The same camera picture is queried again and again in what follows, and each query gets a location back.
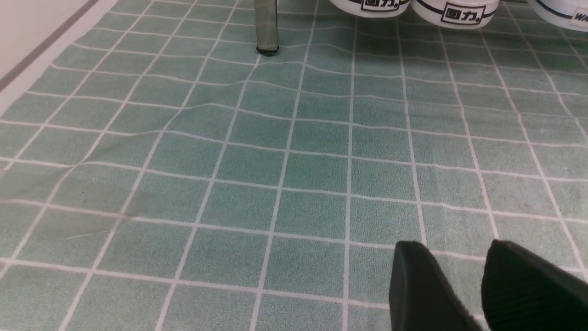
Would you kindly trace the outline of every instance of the teal square tile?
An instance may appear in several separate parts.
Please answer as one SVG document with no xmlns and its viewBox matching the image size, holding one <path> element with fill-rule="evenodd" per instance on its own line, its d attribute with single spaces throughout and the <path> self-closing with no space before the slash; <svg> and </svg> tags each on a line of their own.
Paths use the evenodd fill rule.
<svg viewBox="0 0 588 331">
<path fill-rule="evenodd" d="M 141 14 L 145 11 L 152 1 L 150 0 L 120 0 L 112 7 L 111 12 L 121 12 L 126 14 Z"/>
<path fill-rule="evenodd" d="M 353 128 L 353 156 L 410 161 L 408 134 L 382 128 Z"/>
<path fill-rule="evenodd" d="M 258 331 L 339 330 L 343 307 L 338 303 L 264 296 L 259 307 Z"/>
<path fill-rule="evenodd" d="M 65 98 L 61 97 L 23 94 L 0 115 L 0 118 L 5 121 L 43 123 L 64 101 Z"/>
<path fill-rule="evenodd" d="M 500 75 L 508 88 L 524 88 L 536 91 L 553 91 L 543 71 L 500 68 Z"/>
<path fill-rule="evenodd" d="M 492 210 L 556 216 L 541 179 L 484 174 Z"/>
<path fill-rule="evenodd" d="M 339 243 L 274 237 L 263 288 L 342 297 L 344 257 Z"/>
<path fill-rule="evenodd" d="M 276 190 L 268 188 L 215 183 L 200 222 L 269 230 L 276 194 Z"/>
<path fill-rule="evenodd" d="M 296 40 L 294 42 L 295 45 L 299 45 L 299 44 L 306 44 L 308 42 L 308 35 L 310 34 L 309 31 L 292 31 L 291 34 L 304 34 L 307 35 L 306 37 L 306 41 L 304 41 L 304 43 L 298 42 L 298 40 Z M 280 34 L 280 44 L 283 45 L 284 47 L 288 47 L 290 45 L 292 45 L 292 41 L 290 40 L 292 39 L 291 37 L 289 38 L 288 34 L 284 34 L 281 33 Z M 255 40 L 255 27 L 253 25 L 251 26 L 245 26 L 245 25 L 232 25 L 229 24 L 225 27 L 225 29 L 222 31 L 222 35 L 220 36 L 220 40 L 224 40 L 224 41 L 235 41 L 235 42 L 252 42 L 251 40 Z"/>
<path fill-rule="evenodd" d="M 147 9 L 146 14 L 183 18 L 188 13 L 188 10 L 190 10 L 190 7 L 189 4 L 156 1 Z"/>
<path fill-rule="evenodd" d="M 98 133 L 45 128 L 21 158 L 61 164 L 76 164 L 84 158 Z"/>
<path fill-rule="evenodd" d="M 418 40 L 401 40 L 400 49 L 406 58 L 417 57 L 437 61 L 445 61 L 443 45 L 439 42 L 424 42 Z"/>
<path fill-rule="evenodd" d="M 253 49 L 245 50 L 244 45 L 238 42 L 219 41 L 215 49 L 211 53 L 211 58 L 254 64 L 260 56 Z"/>
<path fill-rule="evenodd" d="M 348 330 L 390 330 L 390 310 L 381 308 L 367 308 L 350 306 L 348 315 Z"/>
<path fill-rule="evenodd" d="M 203 62 L 202 58 L 159 57 L 147 73 L 193 81 Z"/>
<path fill-rule="evenodd" d="M 114 222 L 109 217 L 47 210 L 18 258 L 90 268 Z"/>
<path fill-rule="evenodd" d="M 69 322 L 72 330 L 152 329 L 169 284 L 94 276 Z"/>
<path fill-rule="evenodd" d="M 588 261 L 588 246 L 586 246 L 586 224 L 568 222 L 567 227 L 572 233 L 572 238 L 580 251 L 584 263 Z"/>
<path fill-rule="evenodd" d="M 406 80 L 406 96 L 409 102 L 428 102 L 435 104 L 456 105 L 457 98 L 451 83 L 424 82 Z"/>
<path fill-rule="evenodd" d="M 53 64 L 58 67 L 92 70 L 104 55 L 106 51 L 70 46 L 53 61 Z"/>
<path fill-rule="evenodd" d="M 111 49 L 116 45 L 119 39 L 122 38 L 123 31 L 108 31 L 100 29 L 92 29 L 84 36 L 75 41 L 75 45 L 102 48 L 104 50 Z"/>
<path fill-rule="evenodd" d="M 94 72 L 82 84 L 76 96 L 124 100 L 136 81 L 137 77 Z"/>
<path fill-rule="evenodd" d="M 154 59 L 155 55 L 112 52 L 98 66 L 98 70 L 123 74 L 142 74 Z"/>
<path fill-rule="evenodd" d="M 494 239 L 487 214 L 423 206 L 423 220 L 430 250 L 485 256 Z"/>
<path fill-rule="evenodd" d="M 533 154 L 527 144 L 478 139 L 472 142 L 481 170 L 539 175 Z"/>
<path fill-rule="evenodd" d="M 348 122 L 349 100 L 349 97 L 329 97 L 303 92 L 300 94 L 296 118 Z"/>
<path fill-rule="evenodd" d="M 149 168 L 186 176 L 209 177 L 221 152 L 221 144 L 212 141 L 164 134 Z"/>
<path fill-rule="evenodd" d="M 513 241 L 557 266 L 578 267 L 572 246 L 559 222 L 495 216 L 495 223 L 502 240 Z M 572 224 L 576 225 L 567 225 L 574 237 Z"/>
<path fill-rule="evenodd" d="M 588 117 L 588 96 L 564 94 L 562 101 L 573 116 Z"/>
<path fill-rule="evenodd" d="M 496 70 L 475 64 L 452 63 L 453 77 L 458 83 L 501 86 Z"/>
<path fill-rule="evenodd" d="M 261 147 L 286 148 L 290 124 L 290 120 L 239 112 L 230 134 L 230 141 Z"/>
<path fill-rule="evenodd" d="M 63 181 L 53 203 L 118 213 L 138 172 L 104 165 L 80 165 Z"/>
<path fill-rule="evenodd" d="M 105 134 L 88 158 L 88 161 L 123 164 L 141 168 L 157 136 L 157 133 L 130 137 Z"/>
<path fill-rule="evenodd" d="M 288 63 L 288 64 L 273 64 L 273 63 L 265 63 L 262 65 L 258 65 L 254 70 L 253 70 L 253 74 L 251 75 L 250 80 L 252 82 L 267 82 L 273 85 L 277 85 L 277 86 L 281 86 L 281 87 L 286 87 L 286 88 L 293 88 L 293 89 L 298 89 L 298 85 L 300 82 L 300 73 L 301 73 L 301 69 L 302 66 L 298 63 Z M 310 76 L 306 76 L 309 75 L 309 71 L 311 69 L 307 68 L 305 71 L 305 81 L 311 80 L 310 82 L 316 84 L 319 84 L 319 81 L 317 81 L 317 79 L 320 78 L 331 78 L 331 79 L 336 79 L 339 76 L 345 76 L 345 75 L 337 75 L 334 74 L 332 77 L 323 77 L 322 76 L 322 72 L 317 73 L 316 75 L 310 74 Z M 305 84 L 302 84 L 302 90 L 304 91 L 310 91 L 310 92 L 320 92 L 317 90 L 314 90 L 314 85 L 311 85 L 309 87 L 308 82 L 306 83 L 306 87 Z M 349 94 L 349 87 L 347 87 L 347 93 L 342 93 L 342 94 Z"/>
<path fill-rule="evenodd" d="M 443 35 L 443 41 L 446 44 L 484 46 L 479 30 L 441 29 L 439 31 Z M 446 46 L 454 49 L 459 49 L 461 47 L 451 45 Z"/>
<path fill-rule="evenodd" d="M 358 84 L 362 84 L 361 80 L 359 82 L 356 80 L 356 85 Z M 351 75 L 319 71 L 312 67 L 306 67 L 304 71 L 302 91 L 329 95 L 349 95 L 350 89 Z M 359 88 L 355 92 L 359 95 L 362 90 Z"/>
<path fill-rule="evenodd" d="M 12 256 L 40 210 L 40 207 L 0 204 L 0 257 Z"/>
<path fill-rule="evenodd" d="M 180 24 L 179 19 L 143 16 L 137 21 L 131 32 L 171 35 L 178 24 Z"/>
<path fill-rule="evenodd" d="M 406 128 L 405 103 L 376 98 L 354 98 L 353 122 L 375 127 Z"/>
<path fill-rule="evenodd" d="M 310 97 L 314 97 L 314 95 L 300 95 L 300 102 L 298 104 L 298 117 L 305 113 L 304 110 L 306 110 L 306 112 L 314 111 L 317 114 L 319 113 L 318 108 L 321 107 L 317 106 L 314 102 L 307 102 L 306 106 L 304 106 L 305 104 L 303 103 L 303 100 L 307 100 Z M 259 112 L 262 114 L 280 117 L 292 117 L 295 100 L 296 91 L 270 86 L 267 84 L 249 82 L 245 87 L 245 93 L 243 94 L 243 100 L 241 101 L 240 106 L 241 109 Z"/>
<path fill-rule="evenodd" d="M 571 75 L 560 72 L 549 74 L 553 80 L 556 90 L 562 93 L 576 93 L 585 95 L 588 91 L 588 80 L 582 75 Z"/>
<path fill-rule="evenodd" d="M 348 125 L 296 121 L 290 148 L 298 151 L 347 155 L 348 136 Z"/>
<path fill-rule="evenodd" d="M 528 49 L 529 46 L 523 35 L 484 32 L 484 39 L 490 49 Z"/>
<path fill-rule="evenodd" d="M 162 35 L 129 33 L 116 46 L 117 51 L 143 52 L 157 54 L 169 38 Z"/>
<path fill-rule="evenodd" d="M 435 259 L 464 307 L 470 314 L 482 315 L 480 288 L 484 262 L 444 255 L 435 256 Z"/>
<path fill-rule="evenodd" d="M 461 62 L 471 64 L 492 64 L 488 50 L 485 47 L 473 46 L 447 46 L 449 62 Z"/>
<path fill-rule="evenodd" d="M 254 293 L 178 285 L 162 329 L 246 330 L 254 305 Z"/>
<path fill-rule="evenodd" d="M 311 45 L 307 64 L 316 69 L 351 74 L 353 55 L 331 45 Z"/>
<path fill-rule="evenodd" d="M 68 100 L 49 123 L 64 127 L 102 130 L 110 123 L 120 107 L 120 103 L 113 101 L 74 98 Z"/>
<path fill-rule="evenodd" d="M 86 77 L 85 72 L 49 67 L 30 90 L 41 93 L 71 95 L 82 83 L 84 77 Z"/>
<path fill-rule="evenodd" d="M 257 148 L 227 146 L 218 179 L 278 185 L 284 153 Z"/>
<path fill-rule="evenodd" d="M 534 146 L 533 149 L 546 176 L 588 179 L 588 149 L 585 147 Z"/>
<path fill-rule="evenodd" d="M 588 183 L 549 181 L 549 186 L 563 217 L 586 218 L 588 208 L 583 201 L 588 199 Z"/>
<path fill-rule="evenodd" d="M 284 191 L 275 231 L 344 239 L 345 203 L 345 197 L 331 194 Z"/>
<path fill-rule="evenodd" d="M 567 115 L 556 94 L 511 90 L 510 96 L 515 107 L 520 112 Z"/>
<path fill-rule="evenodd" d="M 491 49 L 492 57 L 499 67 L 540 69 L 533 52 L 525 49 Z"/>
<path fill-rule="evenodd" d="M 84 277 L 57 269 L 12 266 L 0 280 L 0 327 L 58 329 Z"/>
<path fill-rule="evenodd" d="M 435 133 L 466 134 L 459 107 L 409 104 L 410 127 Z"/>
<path fill-rule="evenodd" d="M 397 58 L 379 57 L 372 54 L 355 54 L 355 74 L 400 76 L 400 66 L 397 62 Z"/>
<path fill-rule="evenodd" d="M 222 31 L 223 24 L 202 22 L 202 21 L 183 21 L 176 35 L 195 38 L 213 38 L 216 39 Z"/>
<path fill-rule="evenodd" d="M 284 186 L 345 192 L 347 158 L 291 153 L 286 166 Z"/>
<path fill-rule="evenodd" d="M 350 239 L 361 243 L 394 245 L 420 241 L 419 216 L 414 204 L 351 200 Z"/>
<path fill-rule="evenodd" d="M 467 126 L 473 137 L 525 140 L 516 114 L 472 108 L 465 110 Z"/>
<path fill-rule="evenodd" d="M 190 14 L 188 14 L 187 18 L 225 23 L 227 19 L 229 19 L 230 12 L 230 7 L 195 5 L 192 7 L 192 10 L 190 10 Z"/>
<path fill-rule="evenodd" d="M 403 58 L 405 76 L 428 81 L 451 82 L 449 67 L 445 62 L 422 58 Z"/>
<path fill-rule="evenodd" d="M 513 110 L 503 88 L 458 85 L 459 97 L 465 107 Z"/>
<path fill-rule="evenodd" d="M 235 111 L 217 105 L 204 105 L 183 110 L 168 127 L 168 131 L 224 140 Z"/>
<path fill-rule="evenodd" d="M 126 104 L 109 129 L 132 134 L 161 130 L 177 112 L 170 108 Z"/>
<path fill-rule="evenodd" d="M 478 176 L 471 171 L 417 167 L 420 199 L 450 206 L 486 207 Z"/>
<path fill-rule="evenodd" d="M 98 266 L 101 270 L 173 278 L 191 228 L 123 221 Z"/>
<path fill-rule="evenodd" d="M 393 250 L 351 246 L 349 298 L 370 303 L 388 303 L 388 275 L 392 274 L 393 257 Z"/>
<path fill-rule="evenodd" d="M 127 214 L 149 219 L 194 222 L 208 182 L 146 173 Z"/>
<path fill-rule="evenodd" d="M 162 77 L 143 77 L 131 95 L 131 101 L 180 107 L 191 88 L 192 83 L 188 82 Z"/>
<path fill-rule="evenodd" d="M 116 6 L 120 3 L 129 2 L 129 1 L 120 1 L 112 8 L 114 10 Z M 113 12 L 107 12 L 104 14 L 102 19 L 96 24 L 96 28 L 107 28 L 107 29 L 114 29 L 114 30 L 128 30 L 133 23 L 137 20 L 137 17 L 134 15 L 124 15 L 124 14 L 115 14 Z"/>
<path fill-rule="evenodd" d="M 523 115 L 522 122 L 527 129 L 529 140 L 534 143 L 586 143 L 582 131 L 571 118 Z"/>
<path fill-rule="evenodd" d="M 417 163 L 462 168 L 474 167 L 467 138 L 413 133 L 412 141 Z"/>
<path fill-rule="evenodd" d="M 354 160 L 351 192 L 361 196 L 414 200 L 415 189 L 409 165 Z"/>
<path fill-rule="evenodd" d="M 200 81 L 215 84 L 234 84 L 247 79 L 253 66 L 209 59 L 202 71 Z"/>
<path fill-rule="evenodd" d="M 0 200 L 45 202 L 67 169 L 15 163 L 0 178 Z"/>
<path fill-rule="evenodd" d="M 214 47 L 215 41 L 211 39 L 197 39 L 186 37 L 173 37 L 163 50 L 165 55 L 177 57 L 205 57 Z"/>
<path fill-rule="evenodd" d="M 402 79 L 355 76 L 355 95 L 402 100 Z"/>
<path fill-rule="evenodd" d="M 267 240 L 260 234 L 198 229 L 181 278 L 256 287 Z"/>
</svg>

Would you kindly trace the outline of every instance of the floor mat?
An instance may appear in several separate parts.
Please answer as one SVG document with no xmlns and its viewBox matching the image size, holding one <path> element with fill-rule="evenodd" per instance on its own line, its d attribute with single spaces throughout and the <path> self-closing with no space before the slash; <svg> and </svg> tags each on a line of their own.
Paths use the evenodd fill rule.
<svg viewBox="0 0 588 331">
<path fill-rule="evenodd" d="M 483 323 L 493 238 L 583 277 L 588 34 L 119 0 L 0 117 L 0 329 L 389 330 L 394 244 Z"/>
</svg>

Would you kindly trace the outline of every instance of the black stripe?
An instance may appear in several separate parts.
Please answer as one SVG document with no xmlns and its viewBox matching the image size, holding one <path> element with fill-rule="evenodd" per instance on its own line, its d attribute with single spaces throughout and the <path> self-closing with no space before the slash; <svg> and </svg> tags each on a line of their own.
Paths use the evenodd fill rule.
<svg viewBox="0 0 588 331">
<path fill-rule="evenodd" d="M 541 7 L 543 7 L 543 9 L 547 10 L 548 12 L 552 13 L 552 14 L 553 14 L 553 15 L 555 15 L 555 16 L 559 16 L 559 17 L 561 17 L 561 18 L 565 18 L 565 19 L 572 19 L 572 16 L 571 16 L 571 15 L 562 14 L 562 13 L 560 13 L 560 12 L 557 12 L 557 11 L 555 11 L 555 10 L 553 10 L 553 9 L 549 8 L 549 7 L 548 7 L 546 4 L 544 4 L 544 3 L 543 3 L 541 0 L 535 0 L 535 1 L 537 1 L 537 3 L 538 3 L 538 4 L 539 4 Z"/>
<path fill-rule="evenodd" d="M 425 9 L 428 9 L 436 14 L 443 15 L 443 11 L 441 9 L 437 9 L 435 7 L 432 7 L 431 5 L 427 4 L 423 0 L 416 0 L 416 2 L 420 3 L 420 5 L 423 6 Z"/>
</svg>

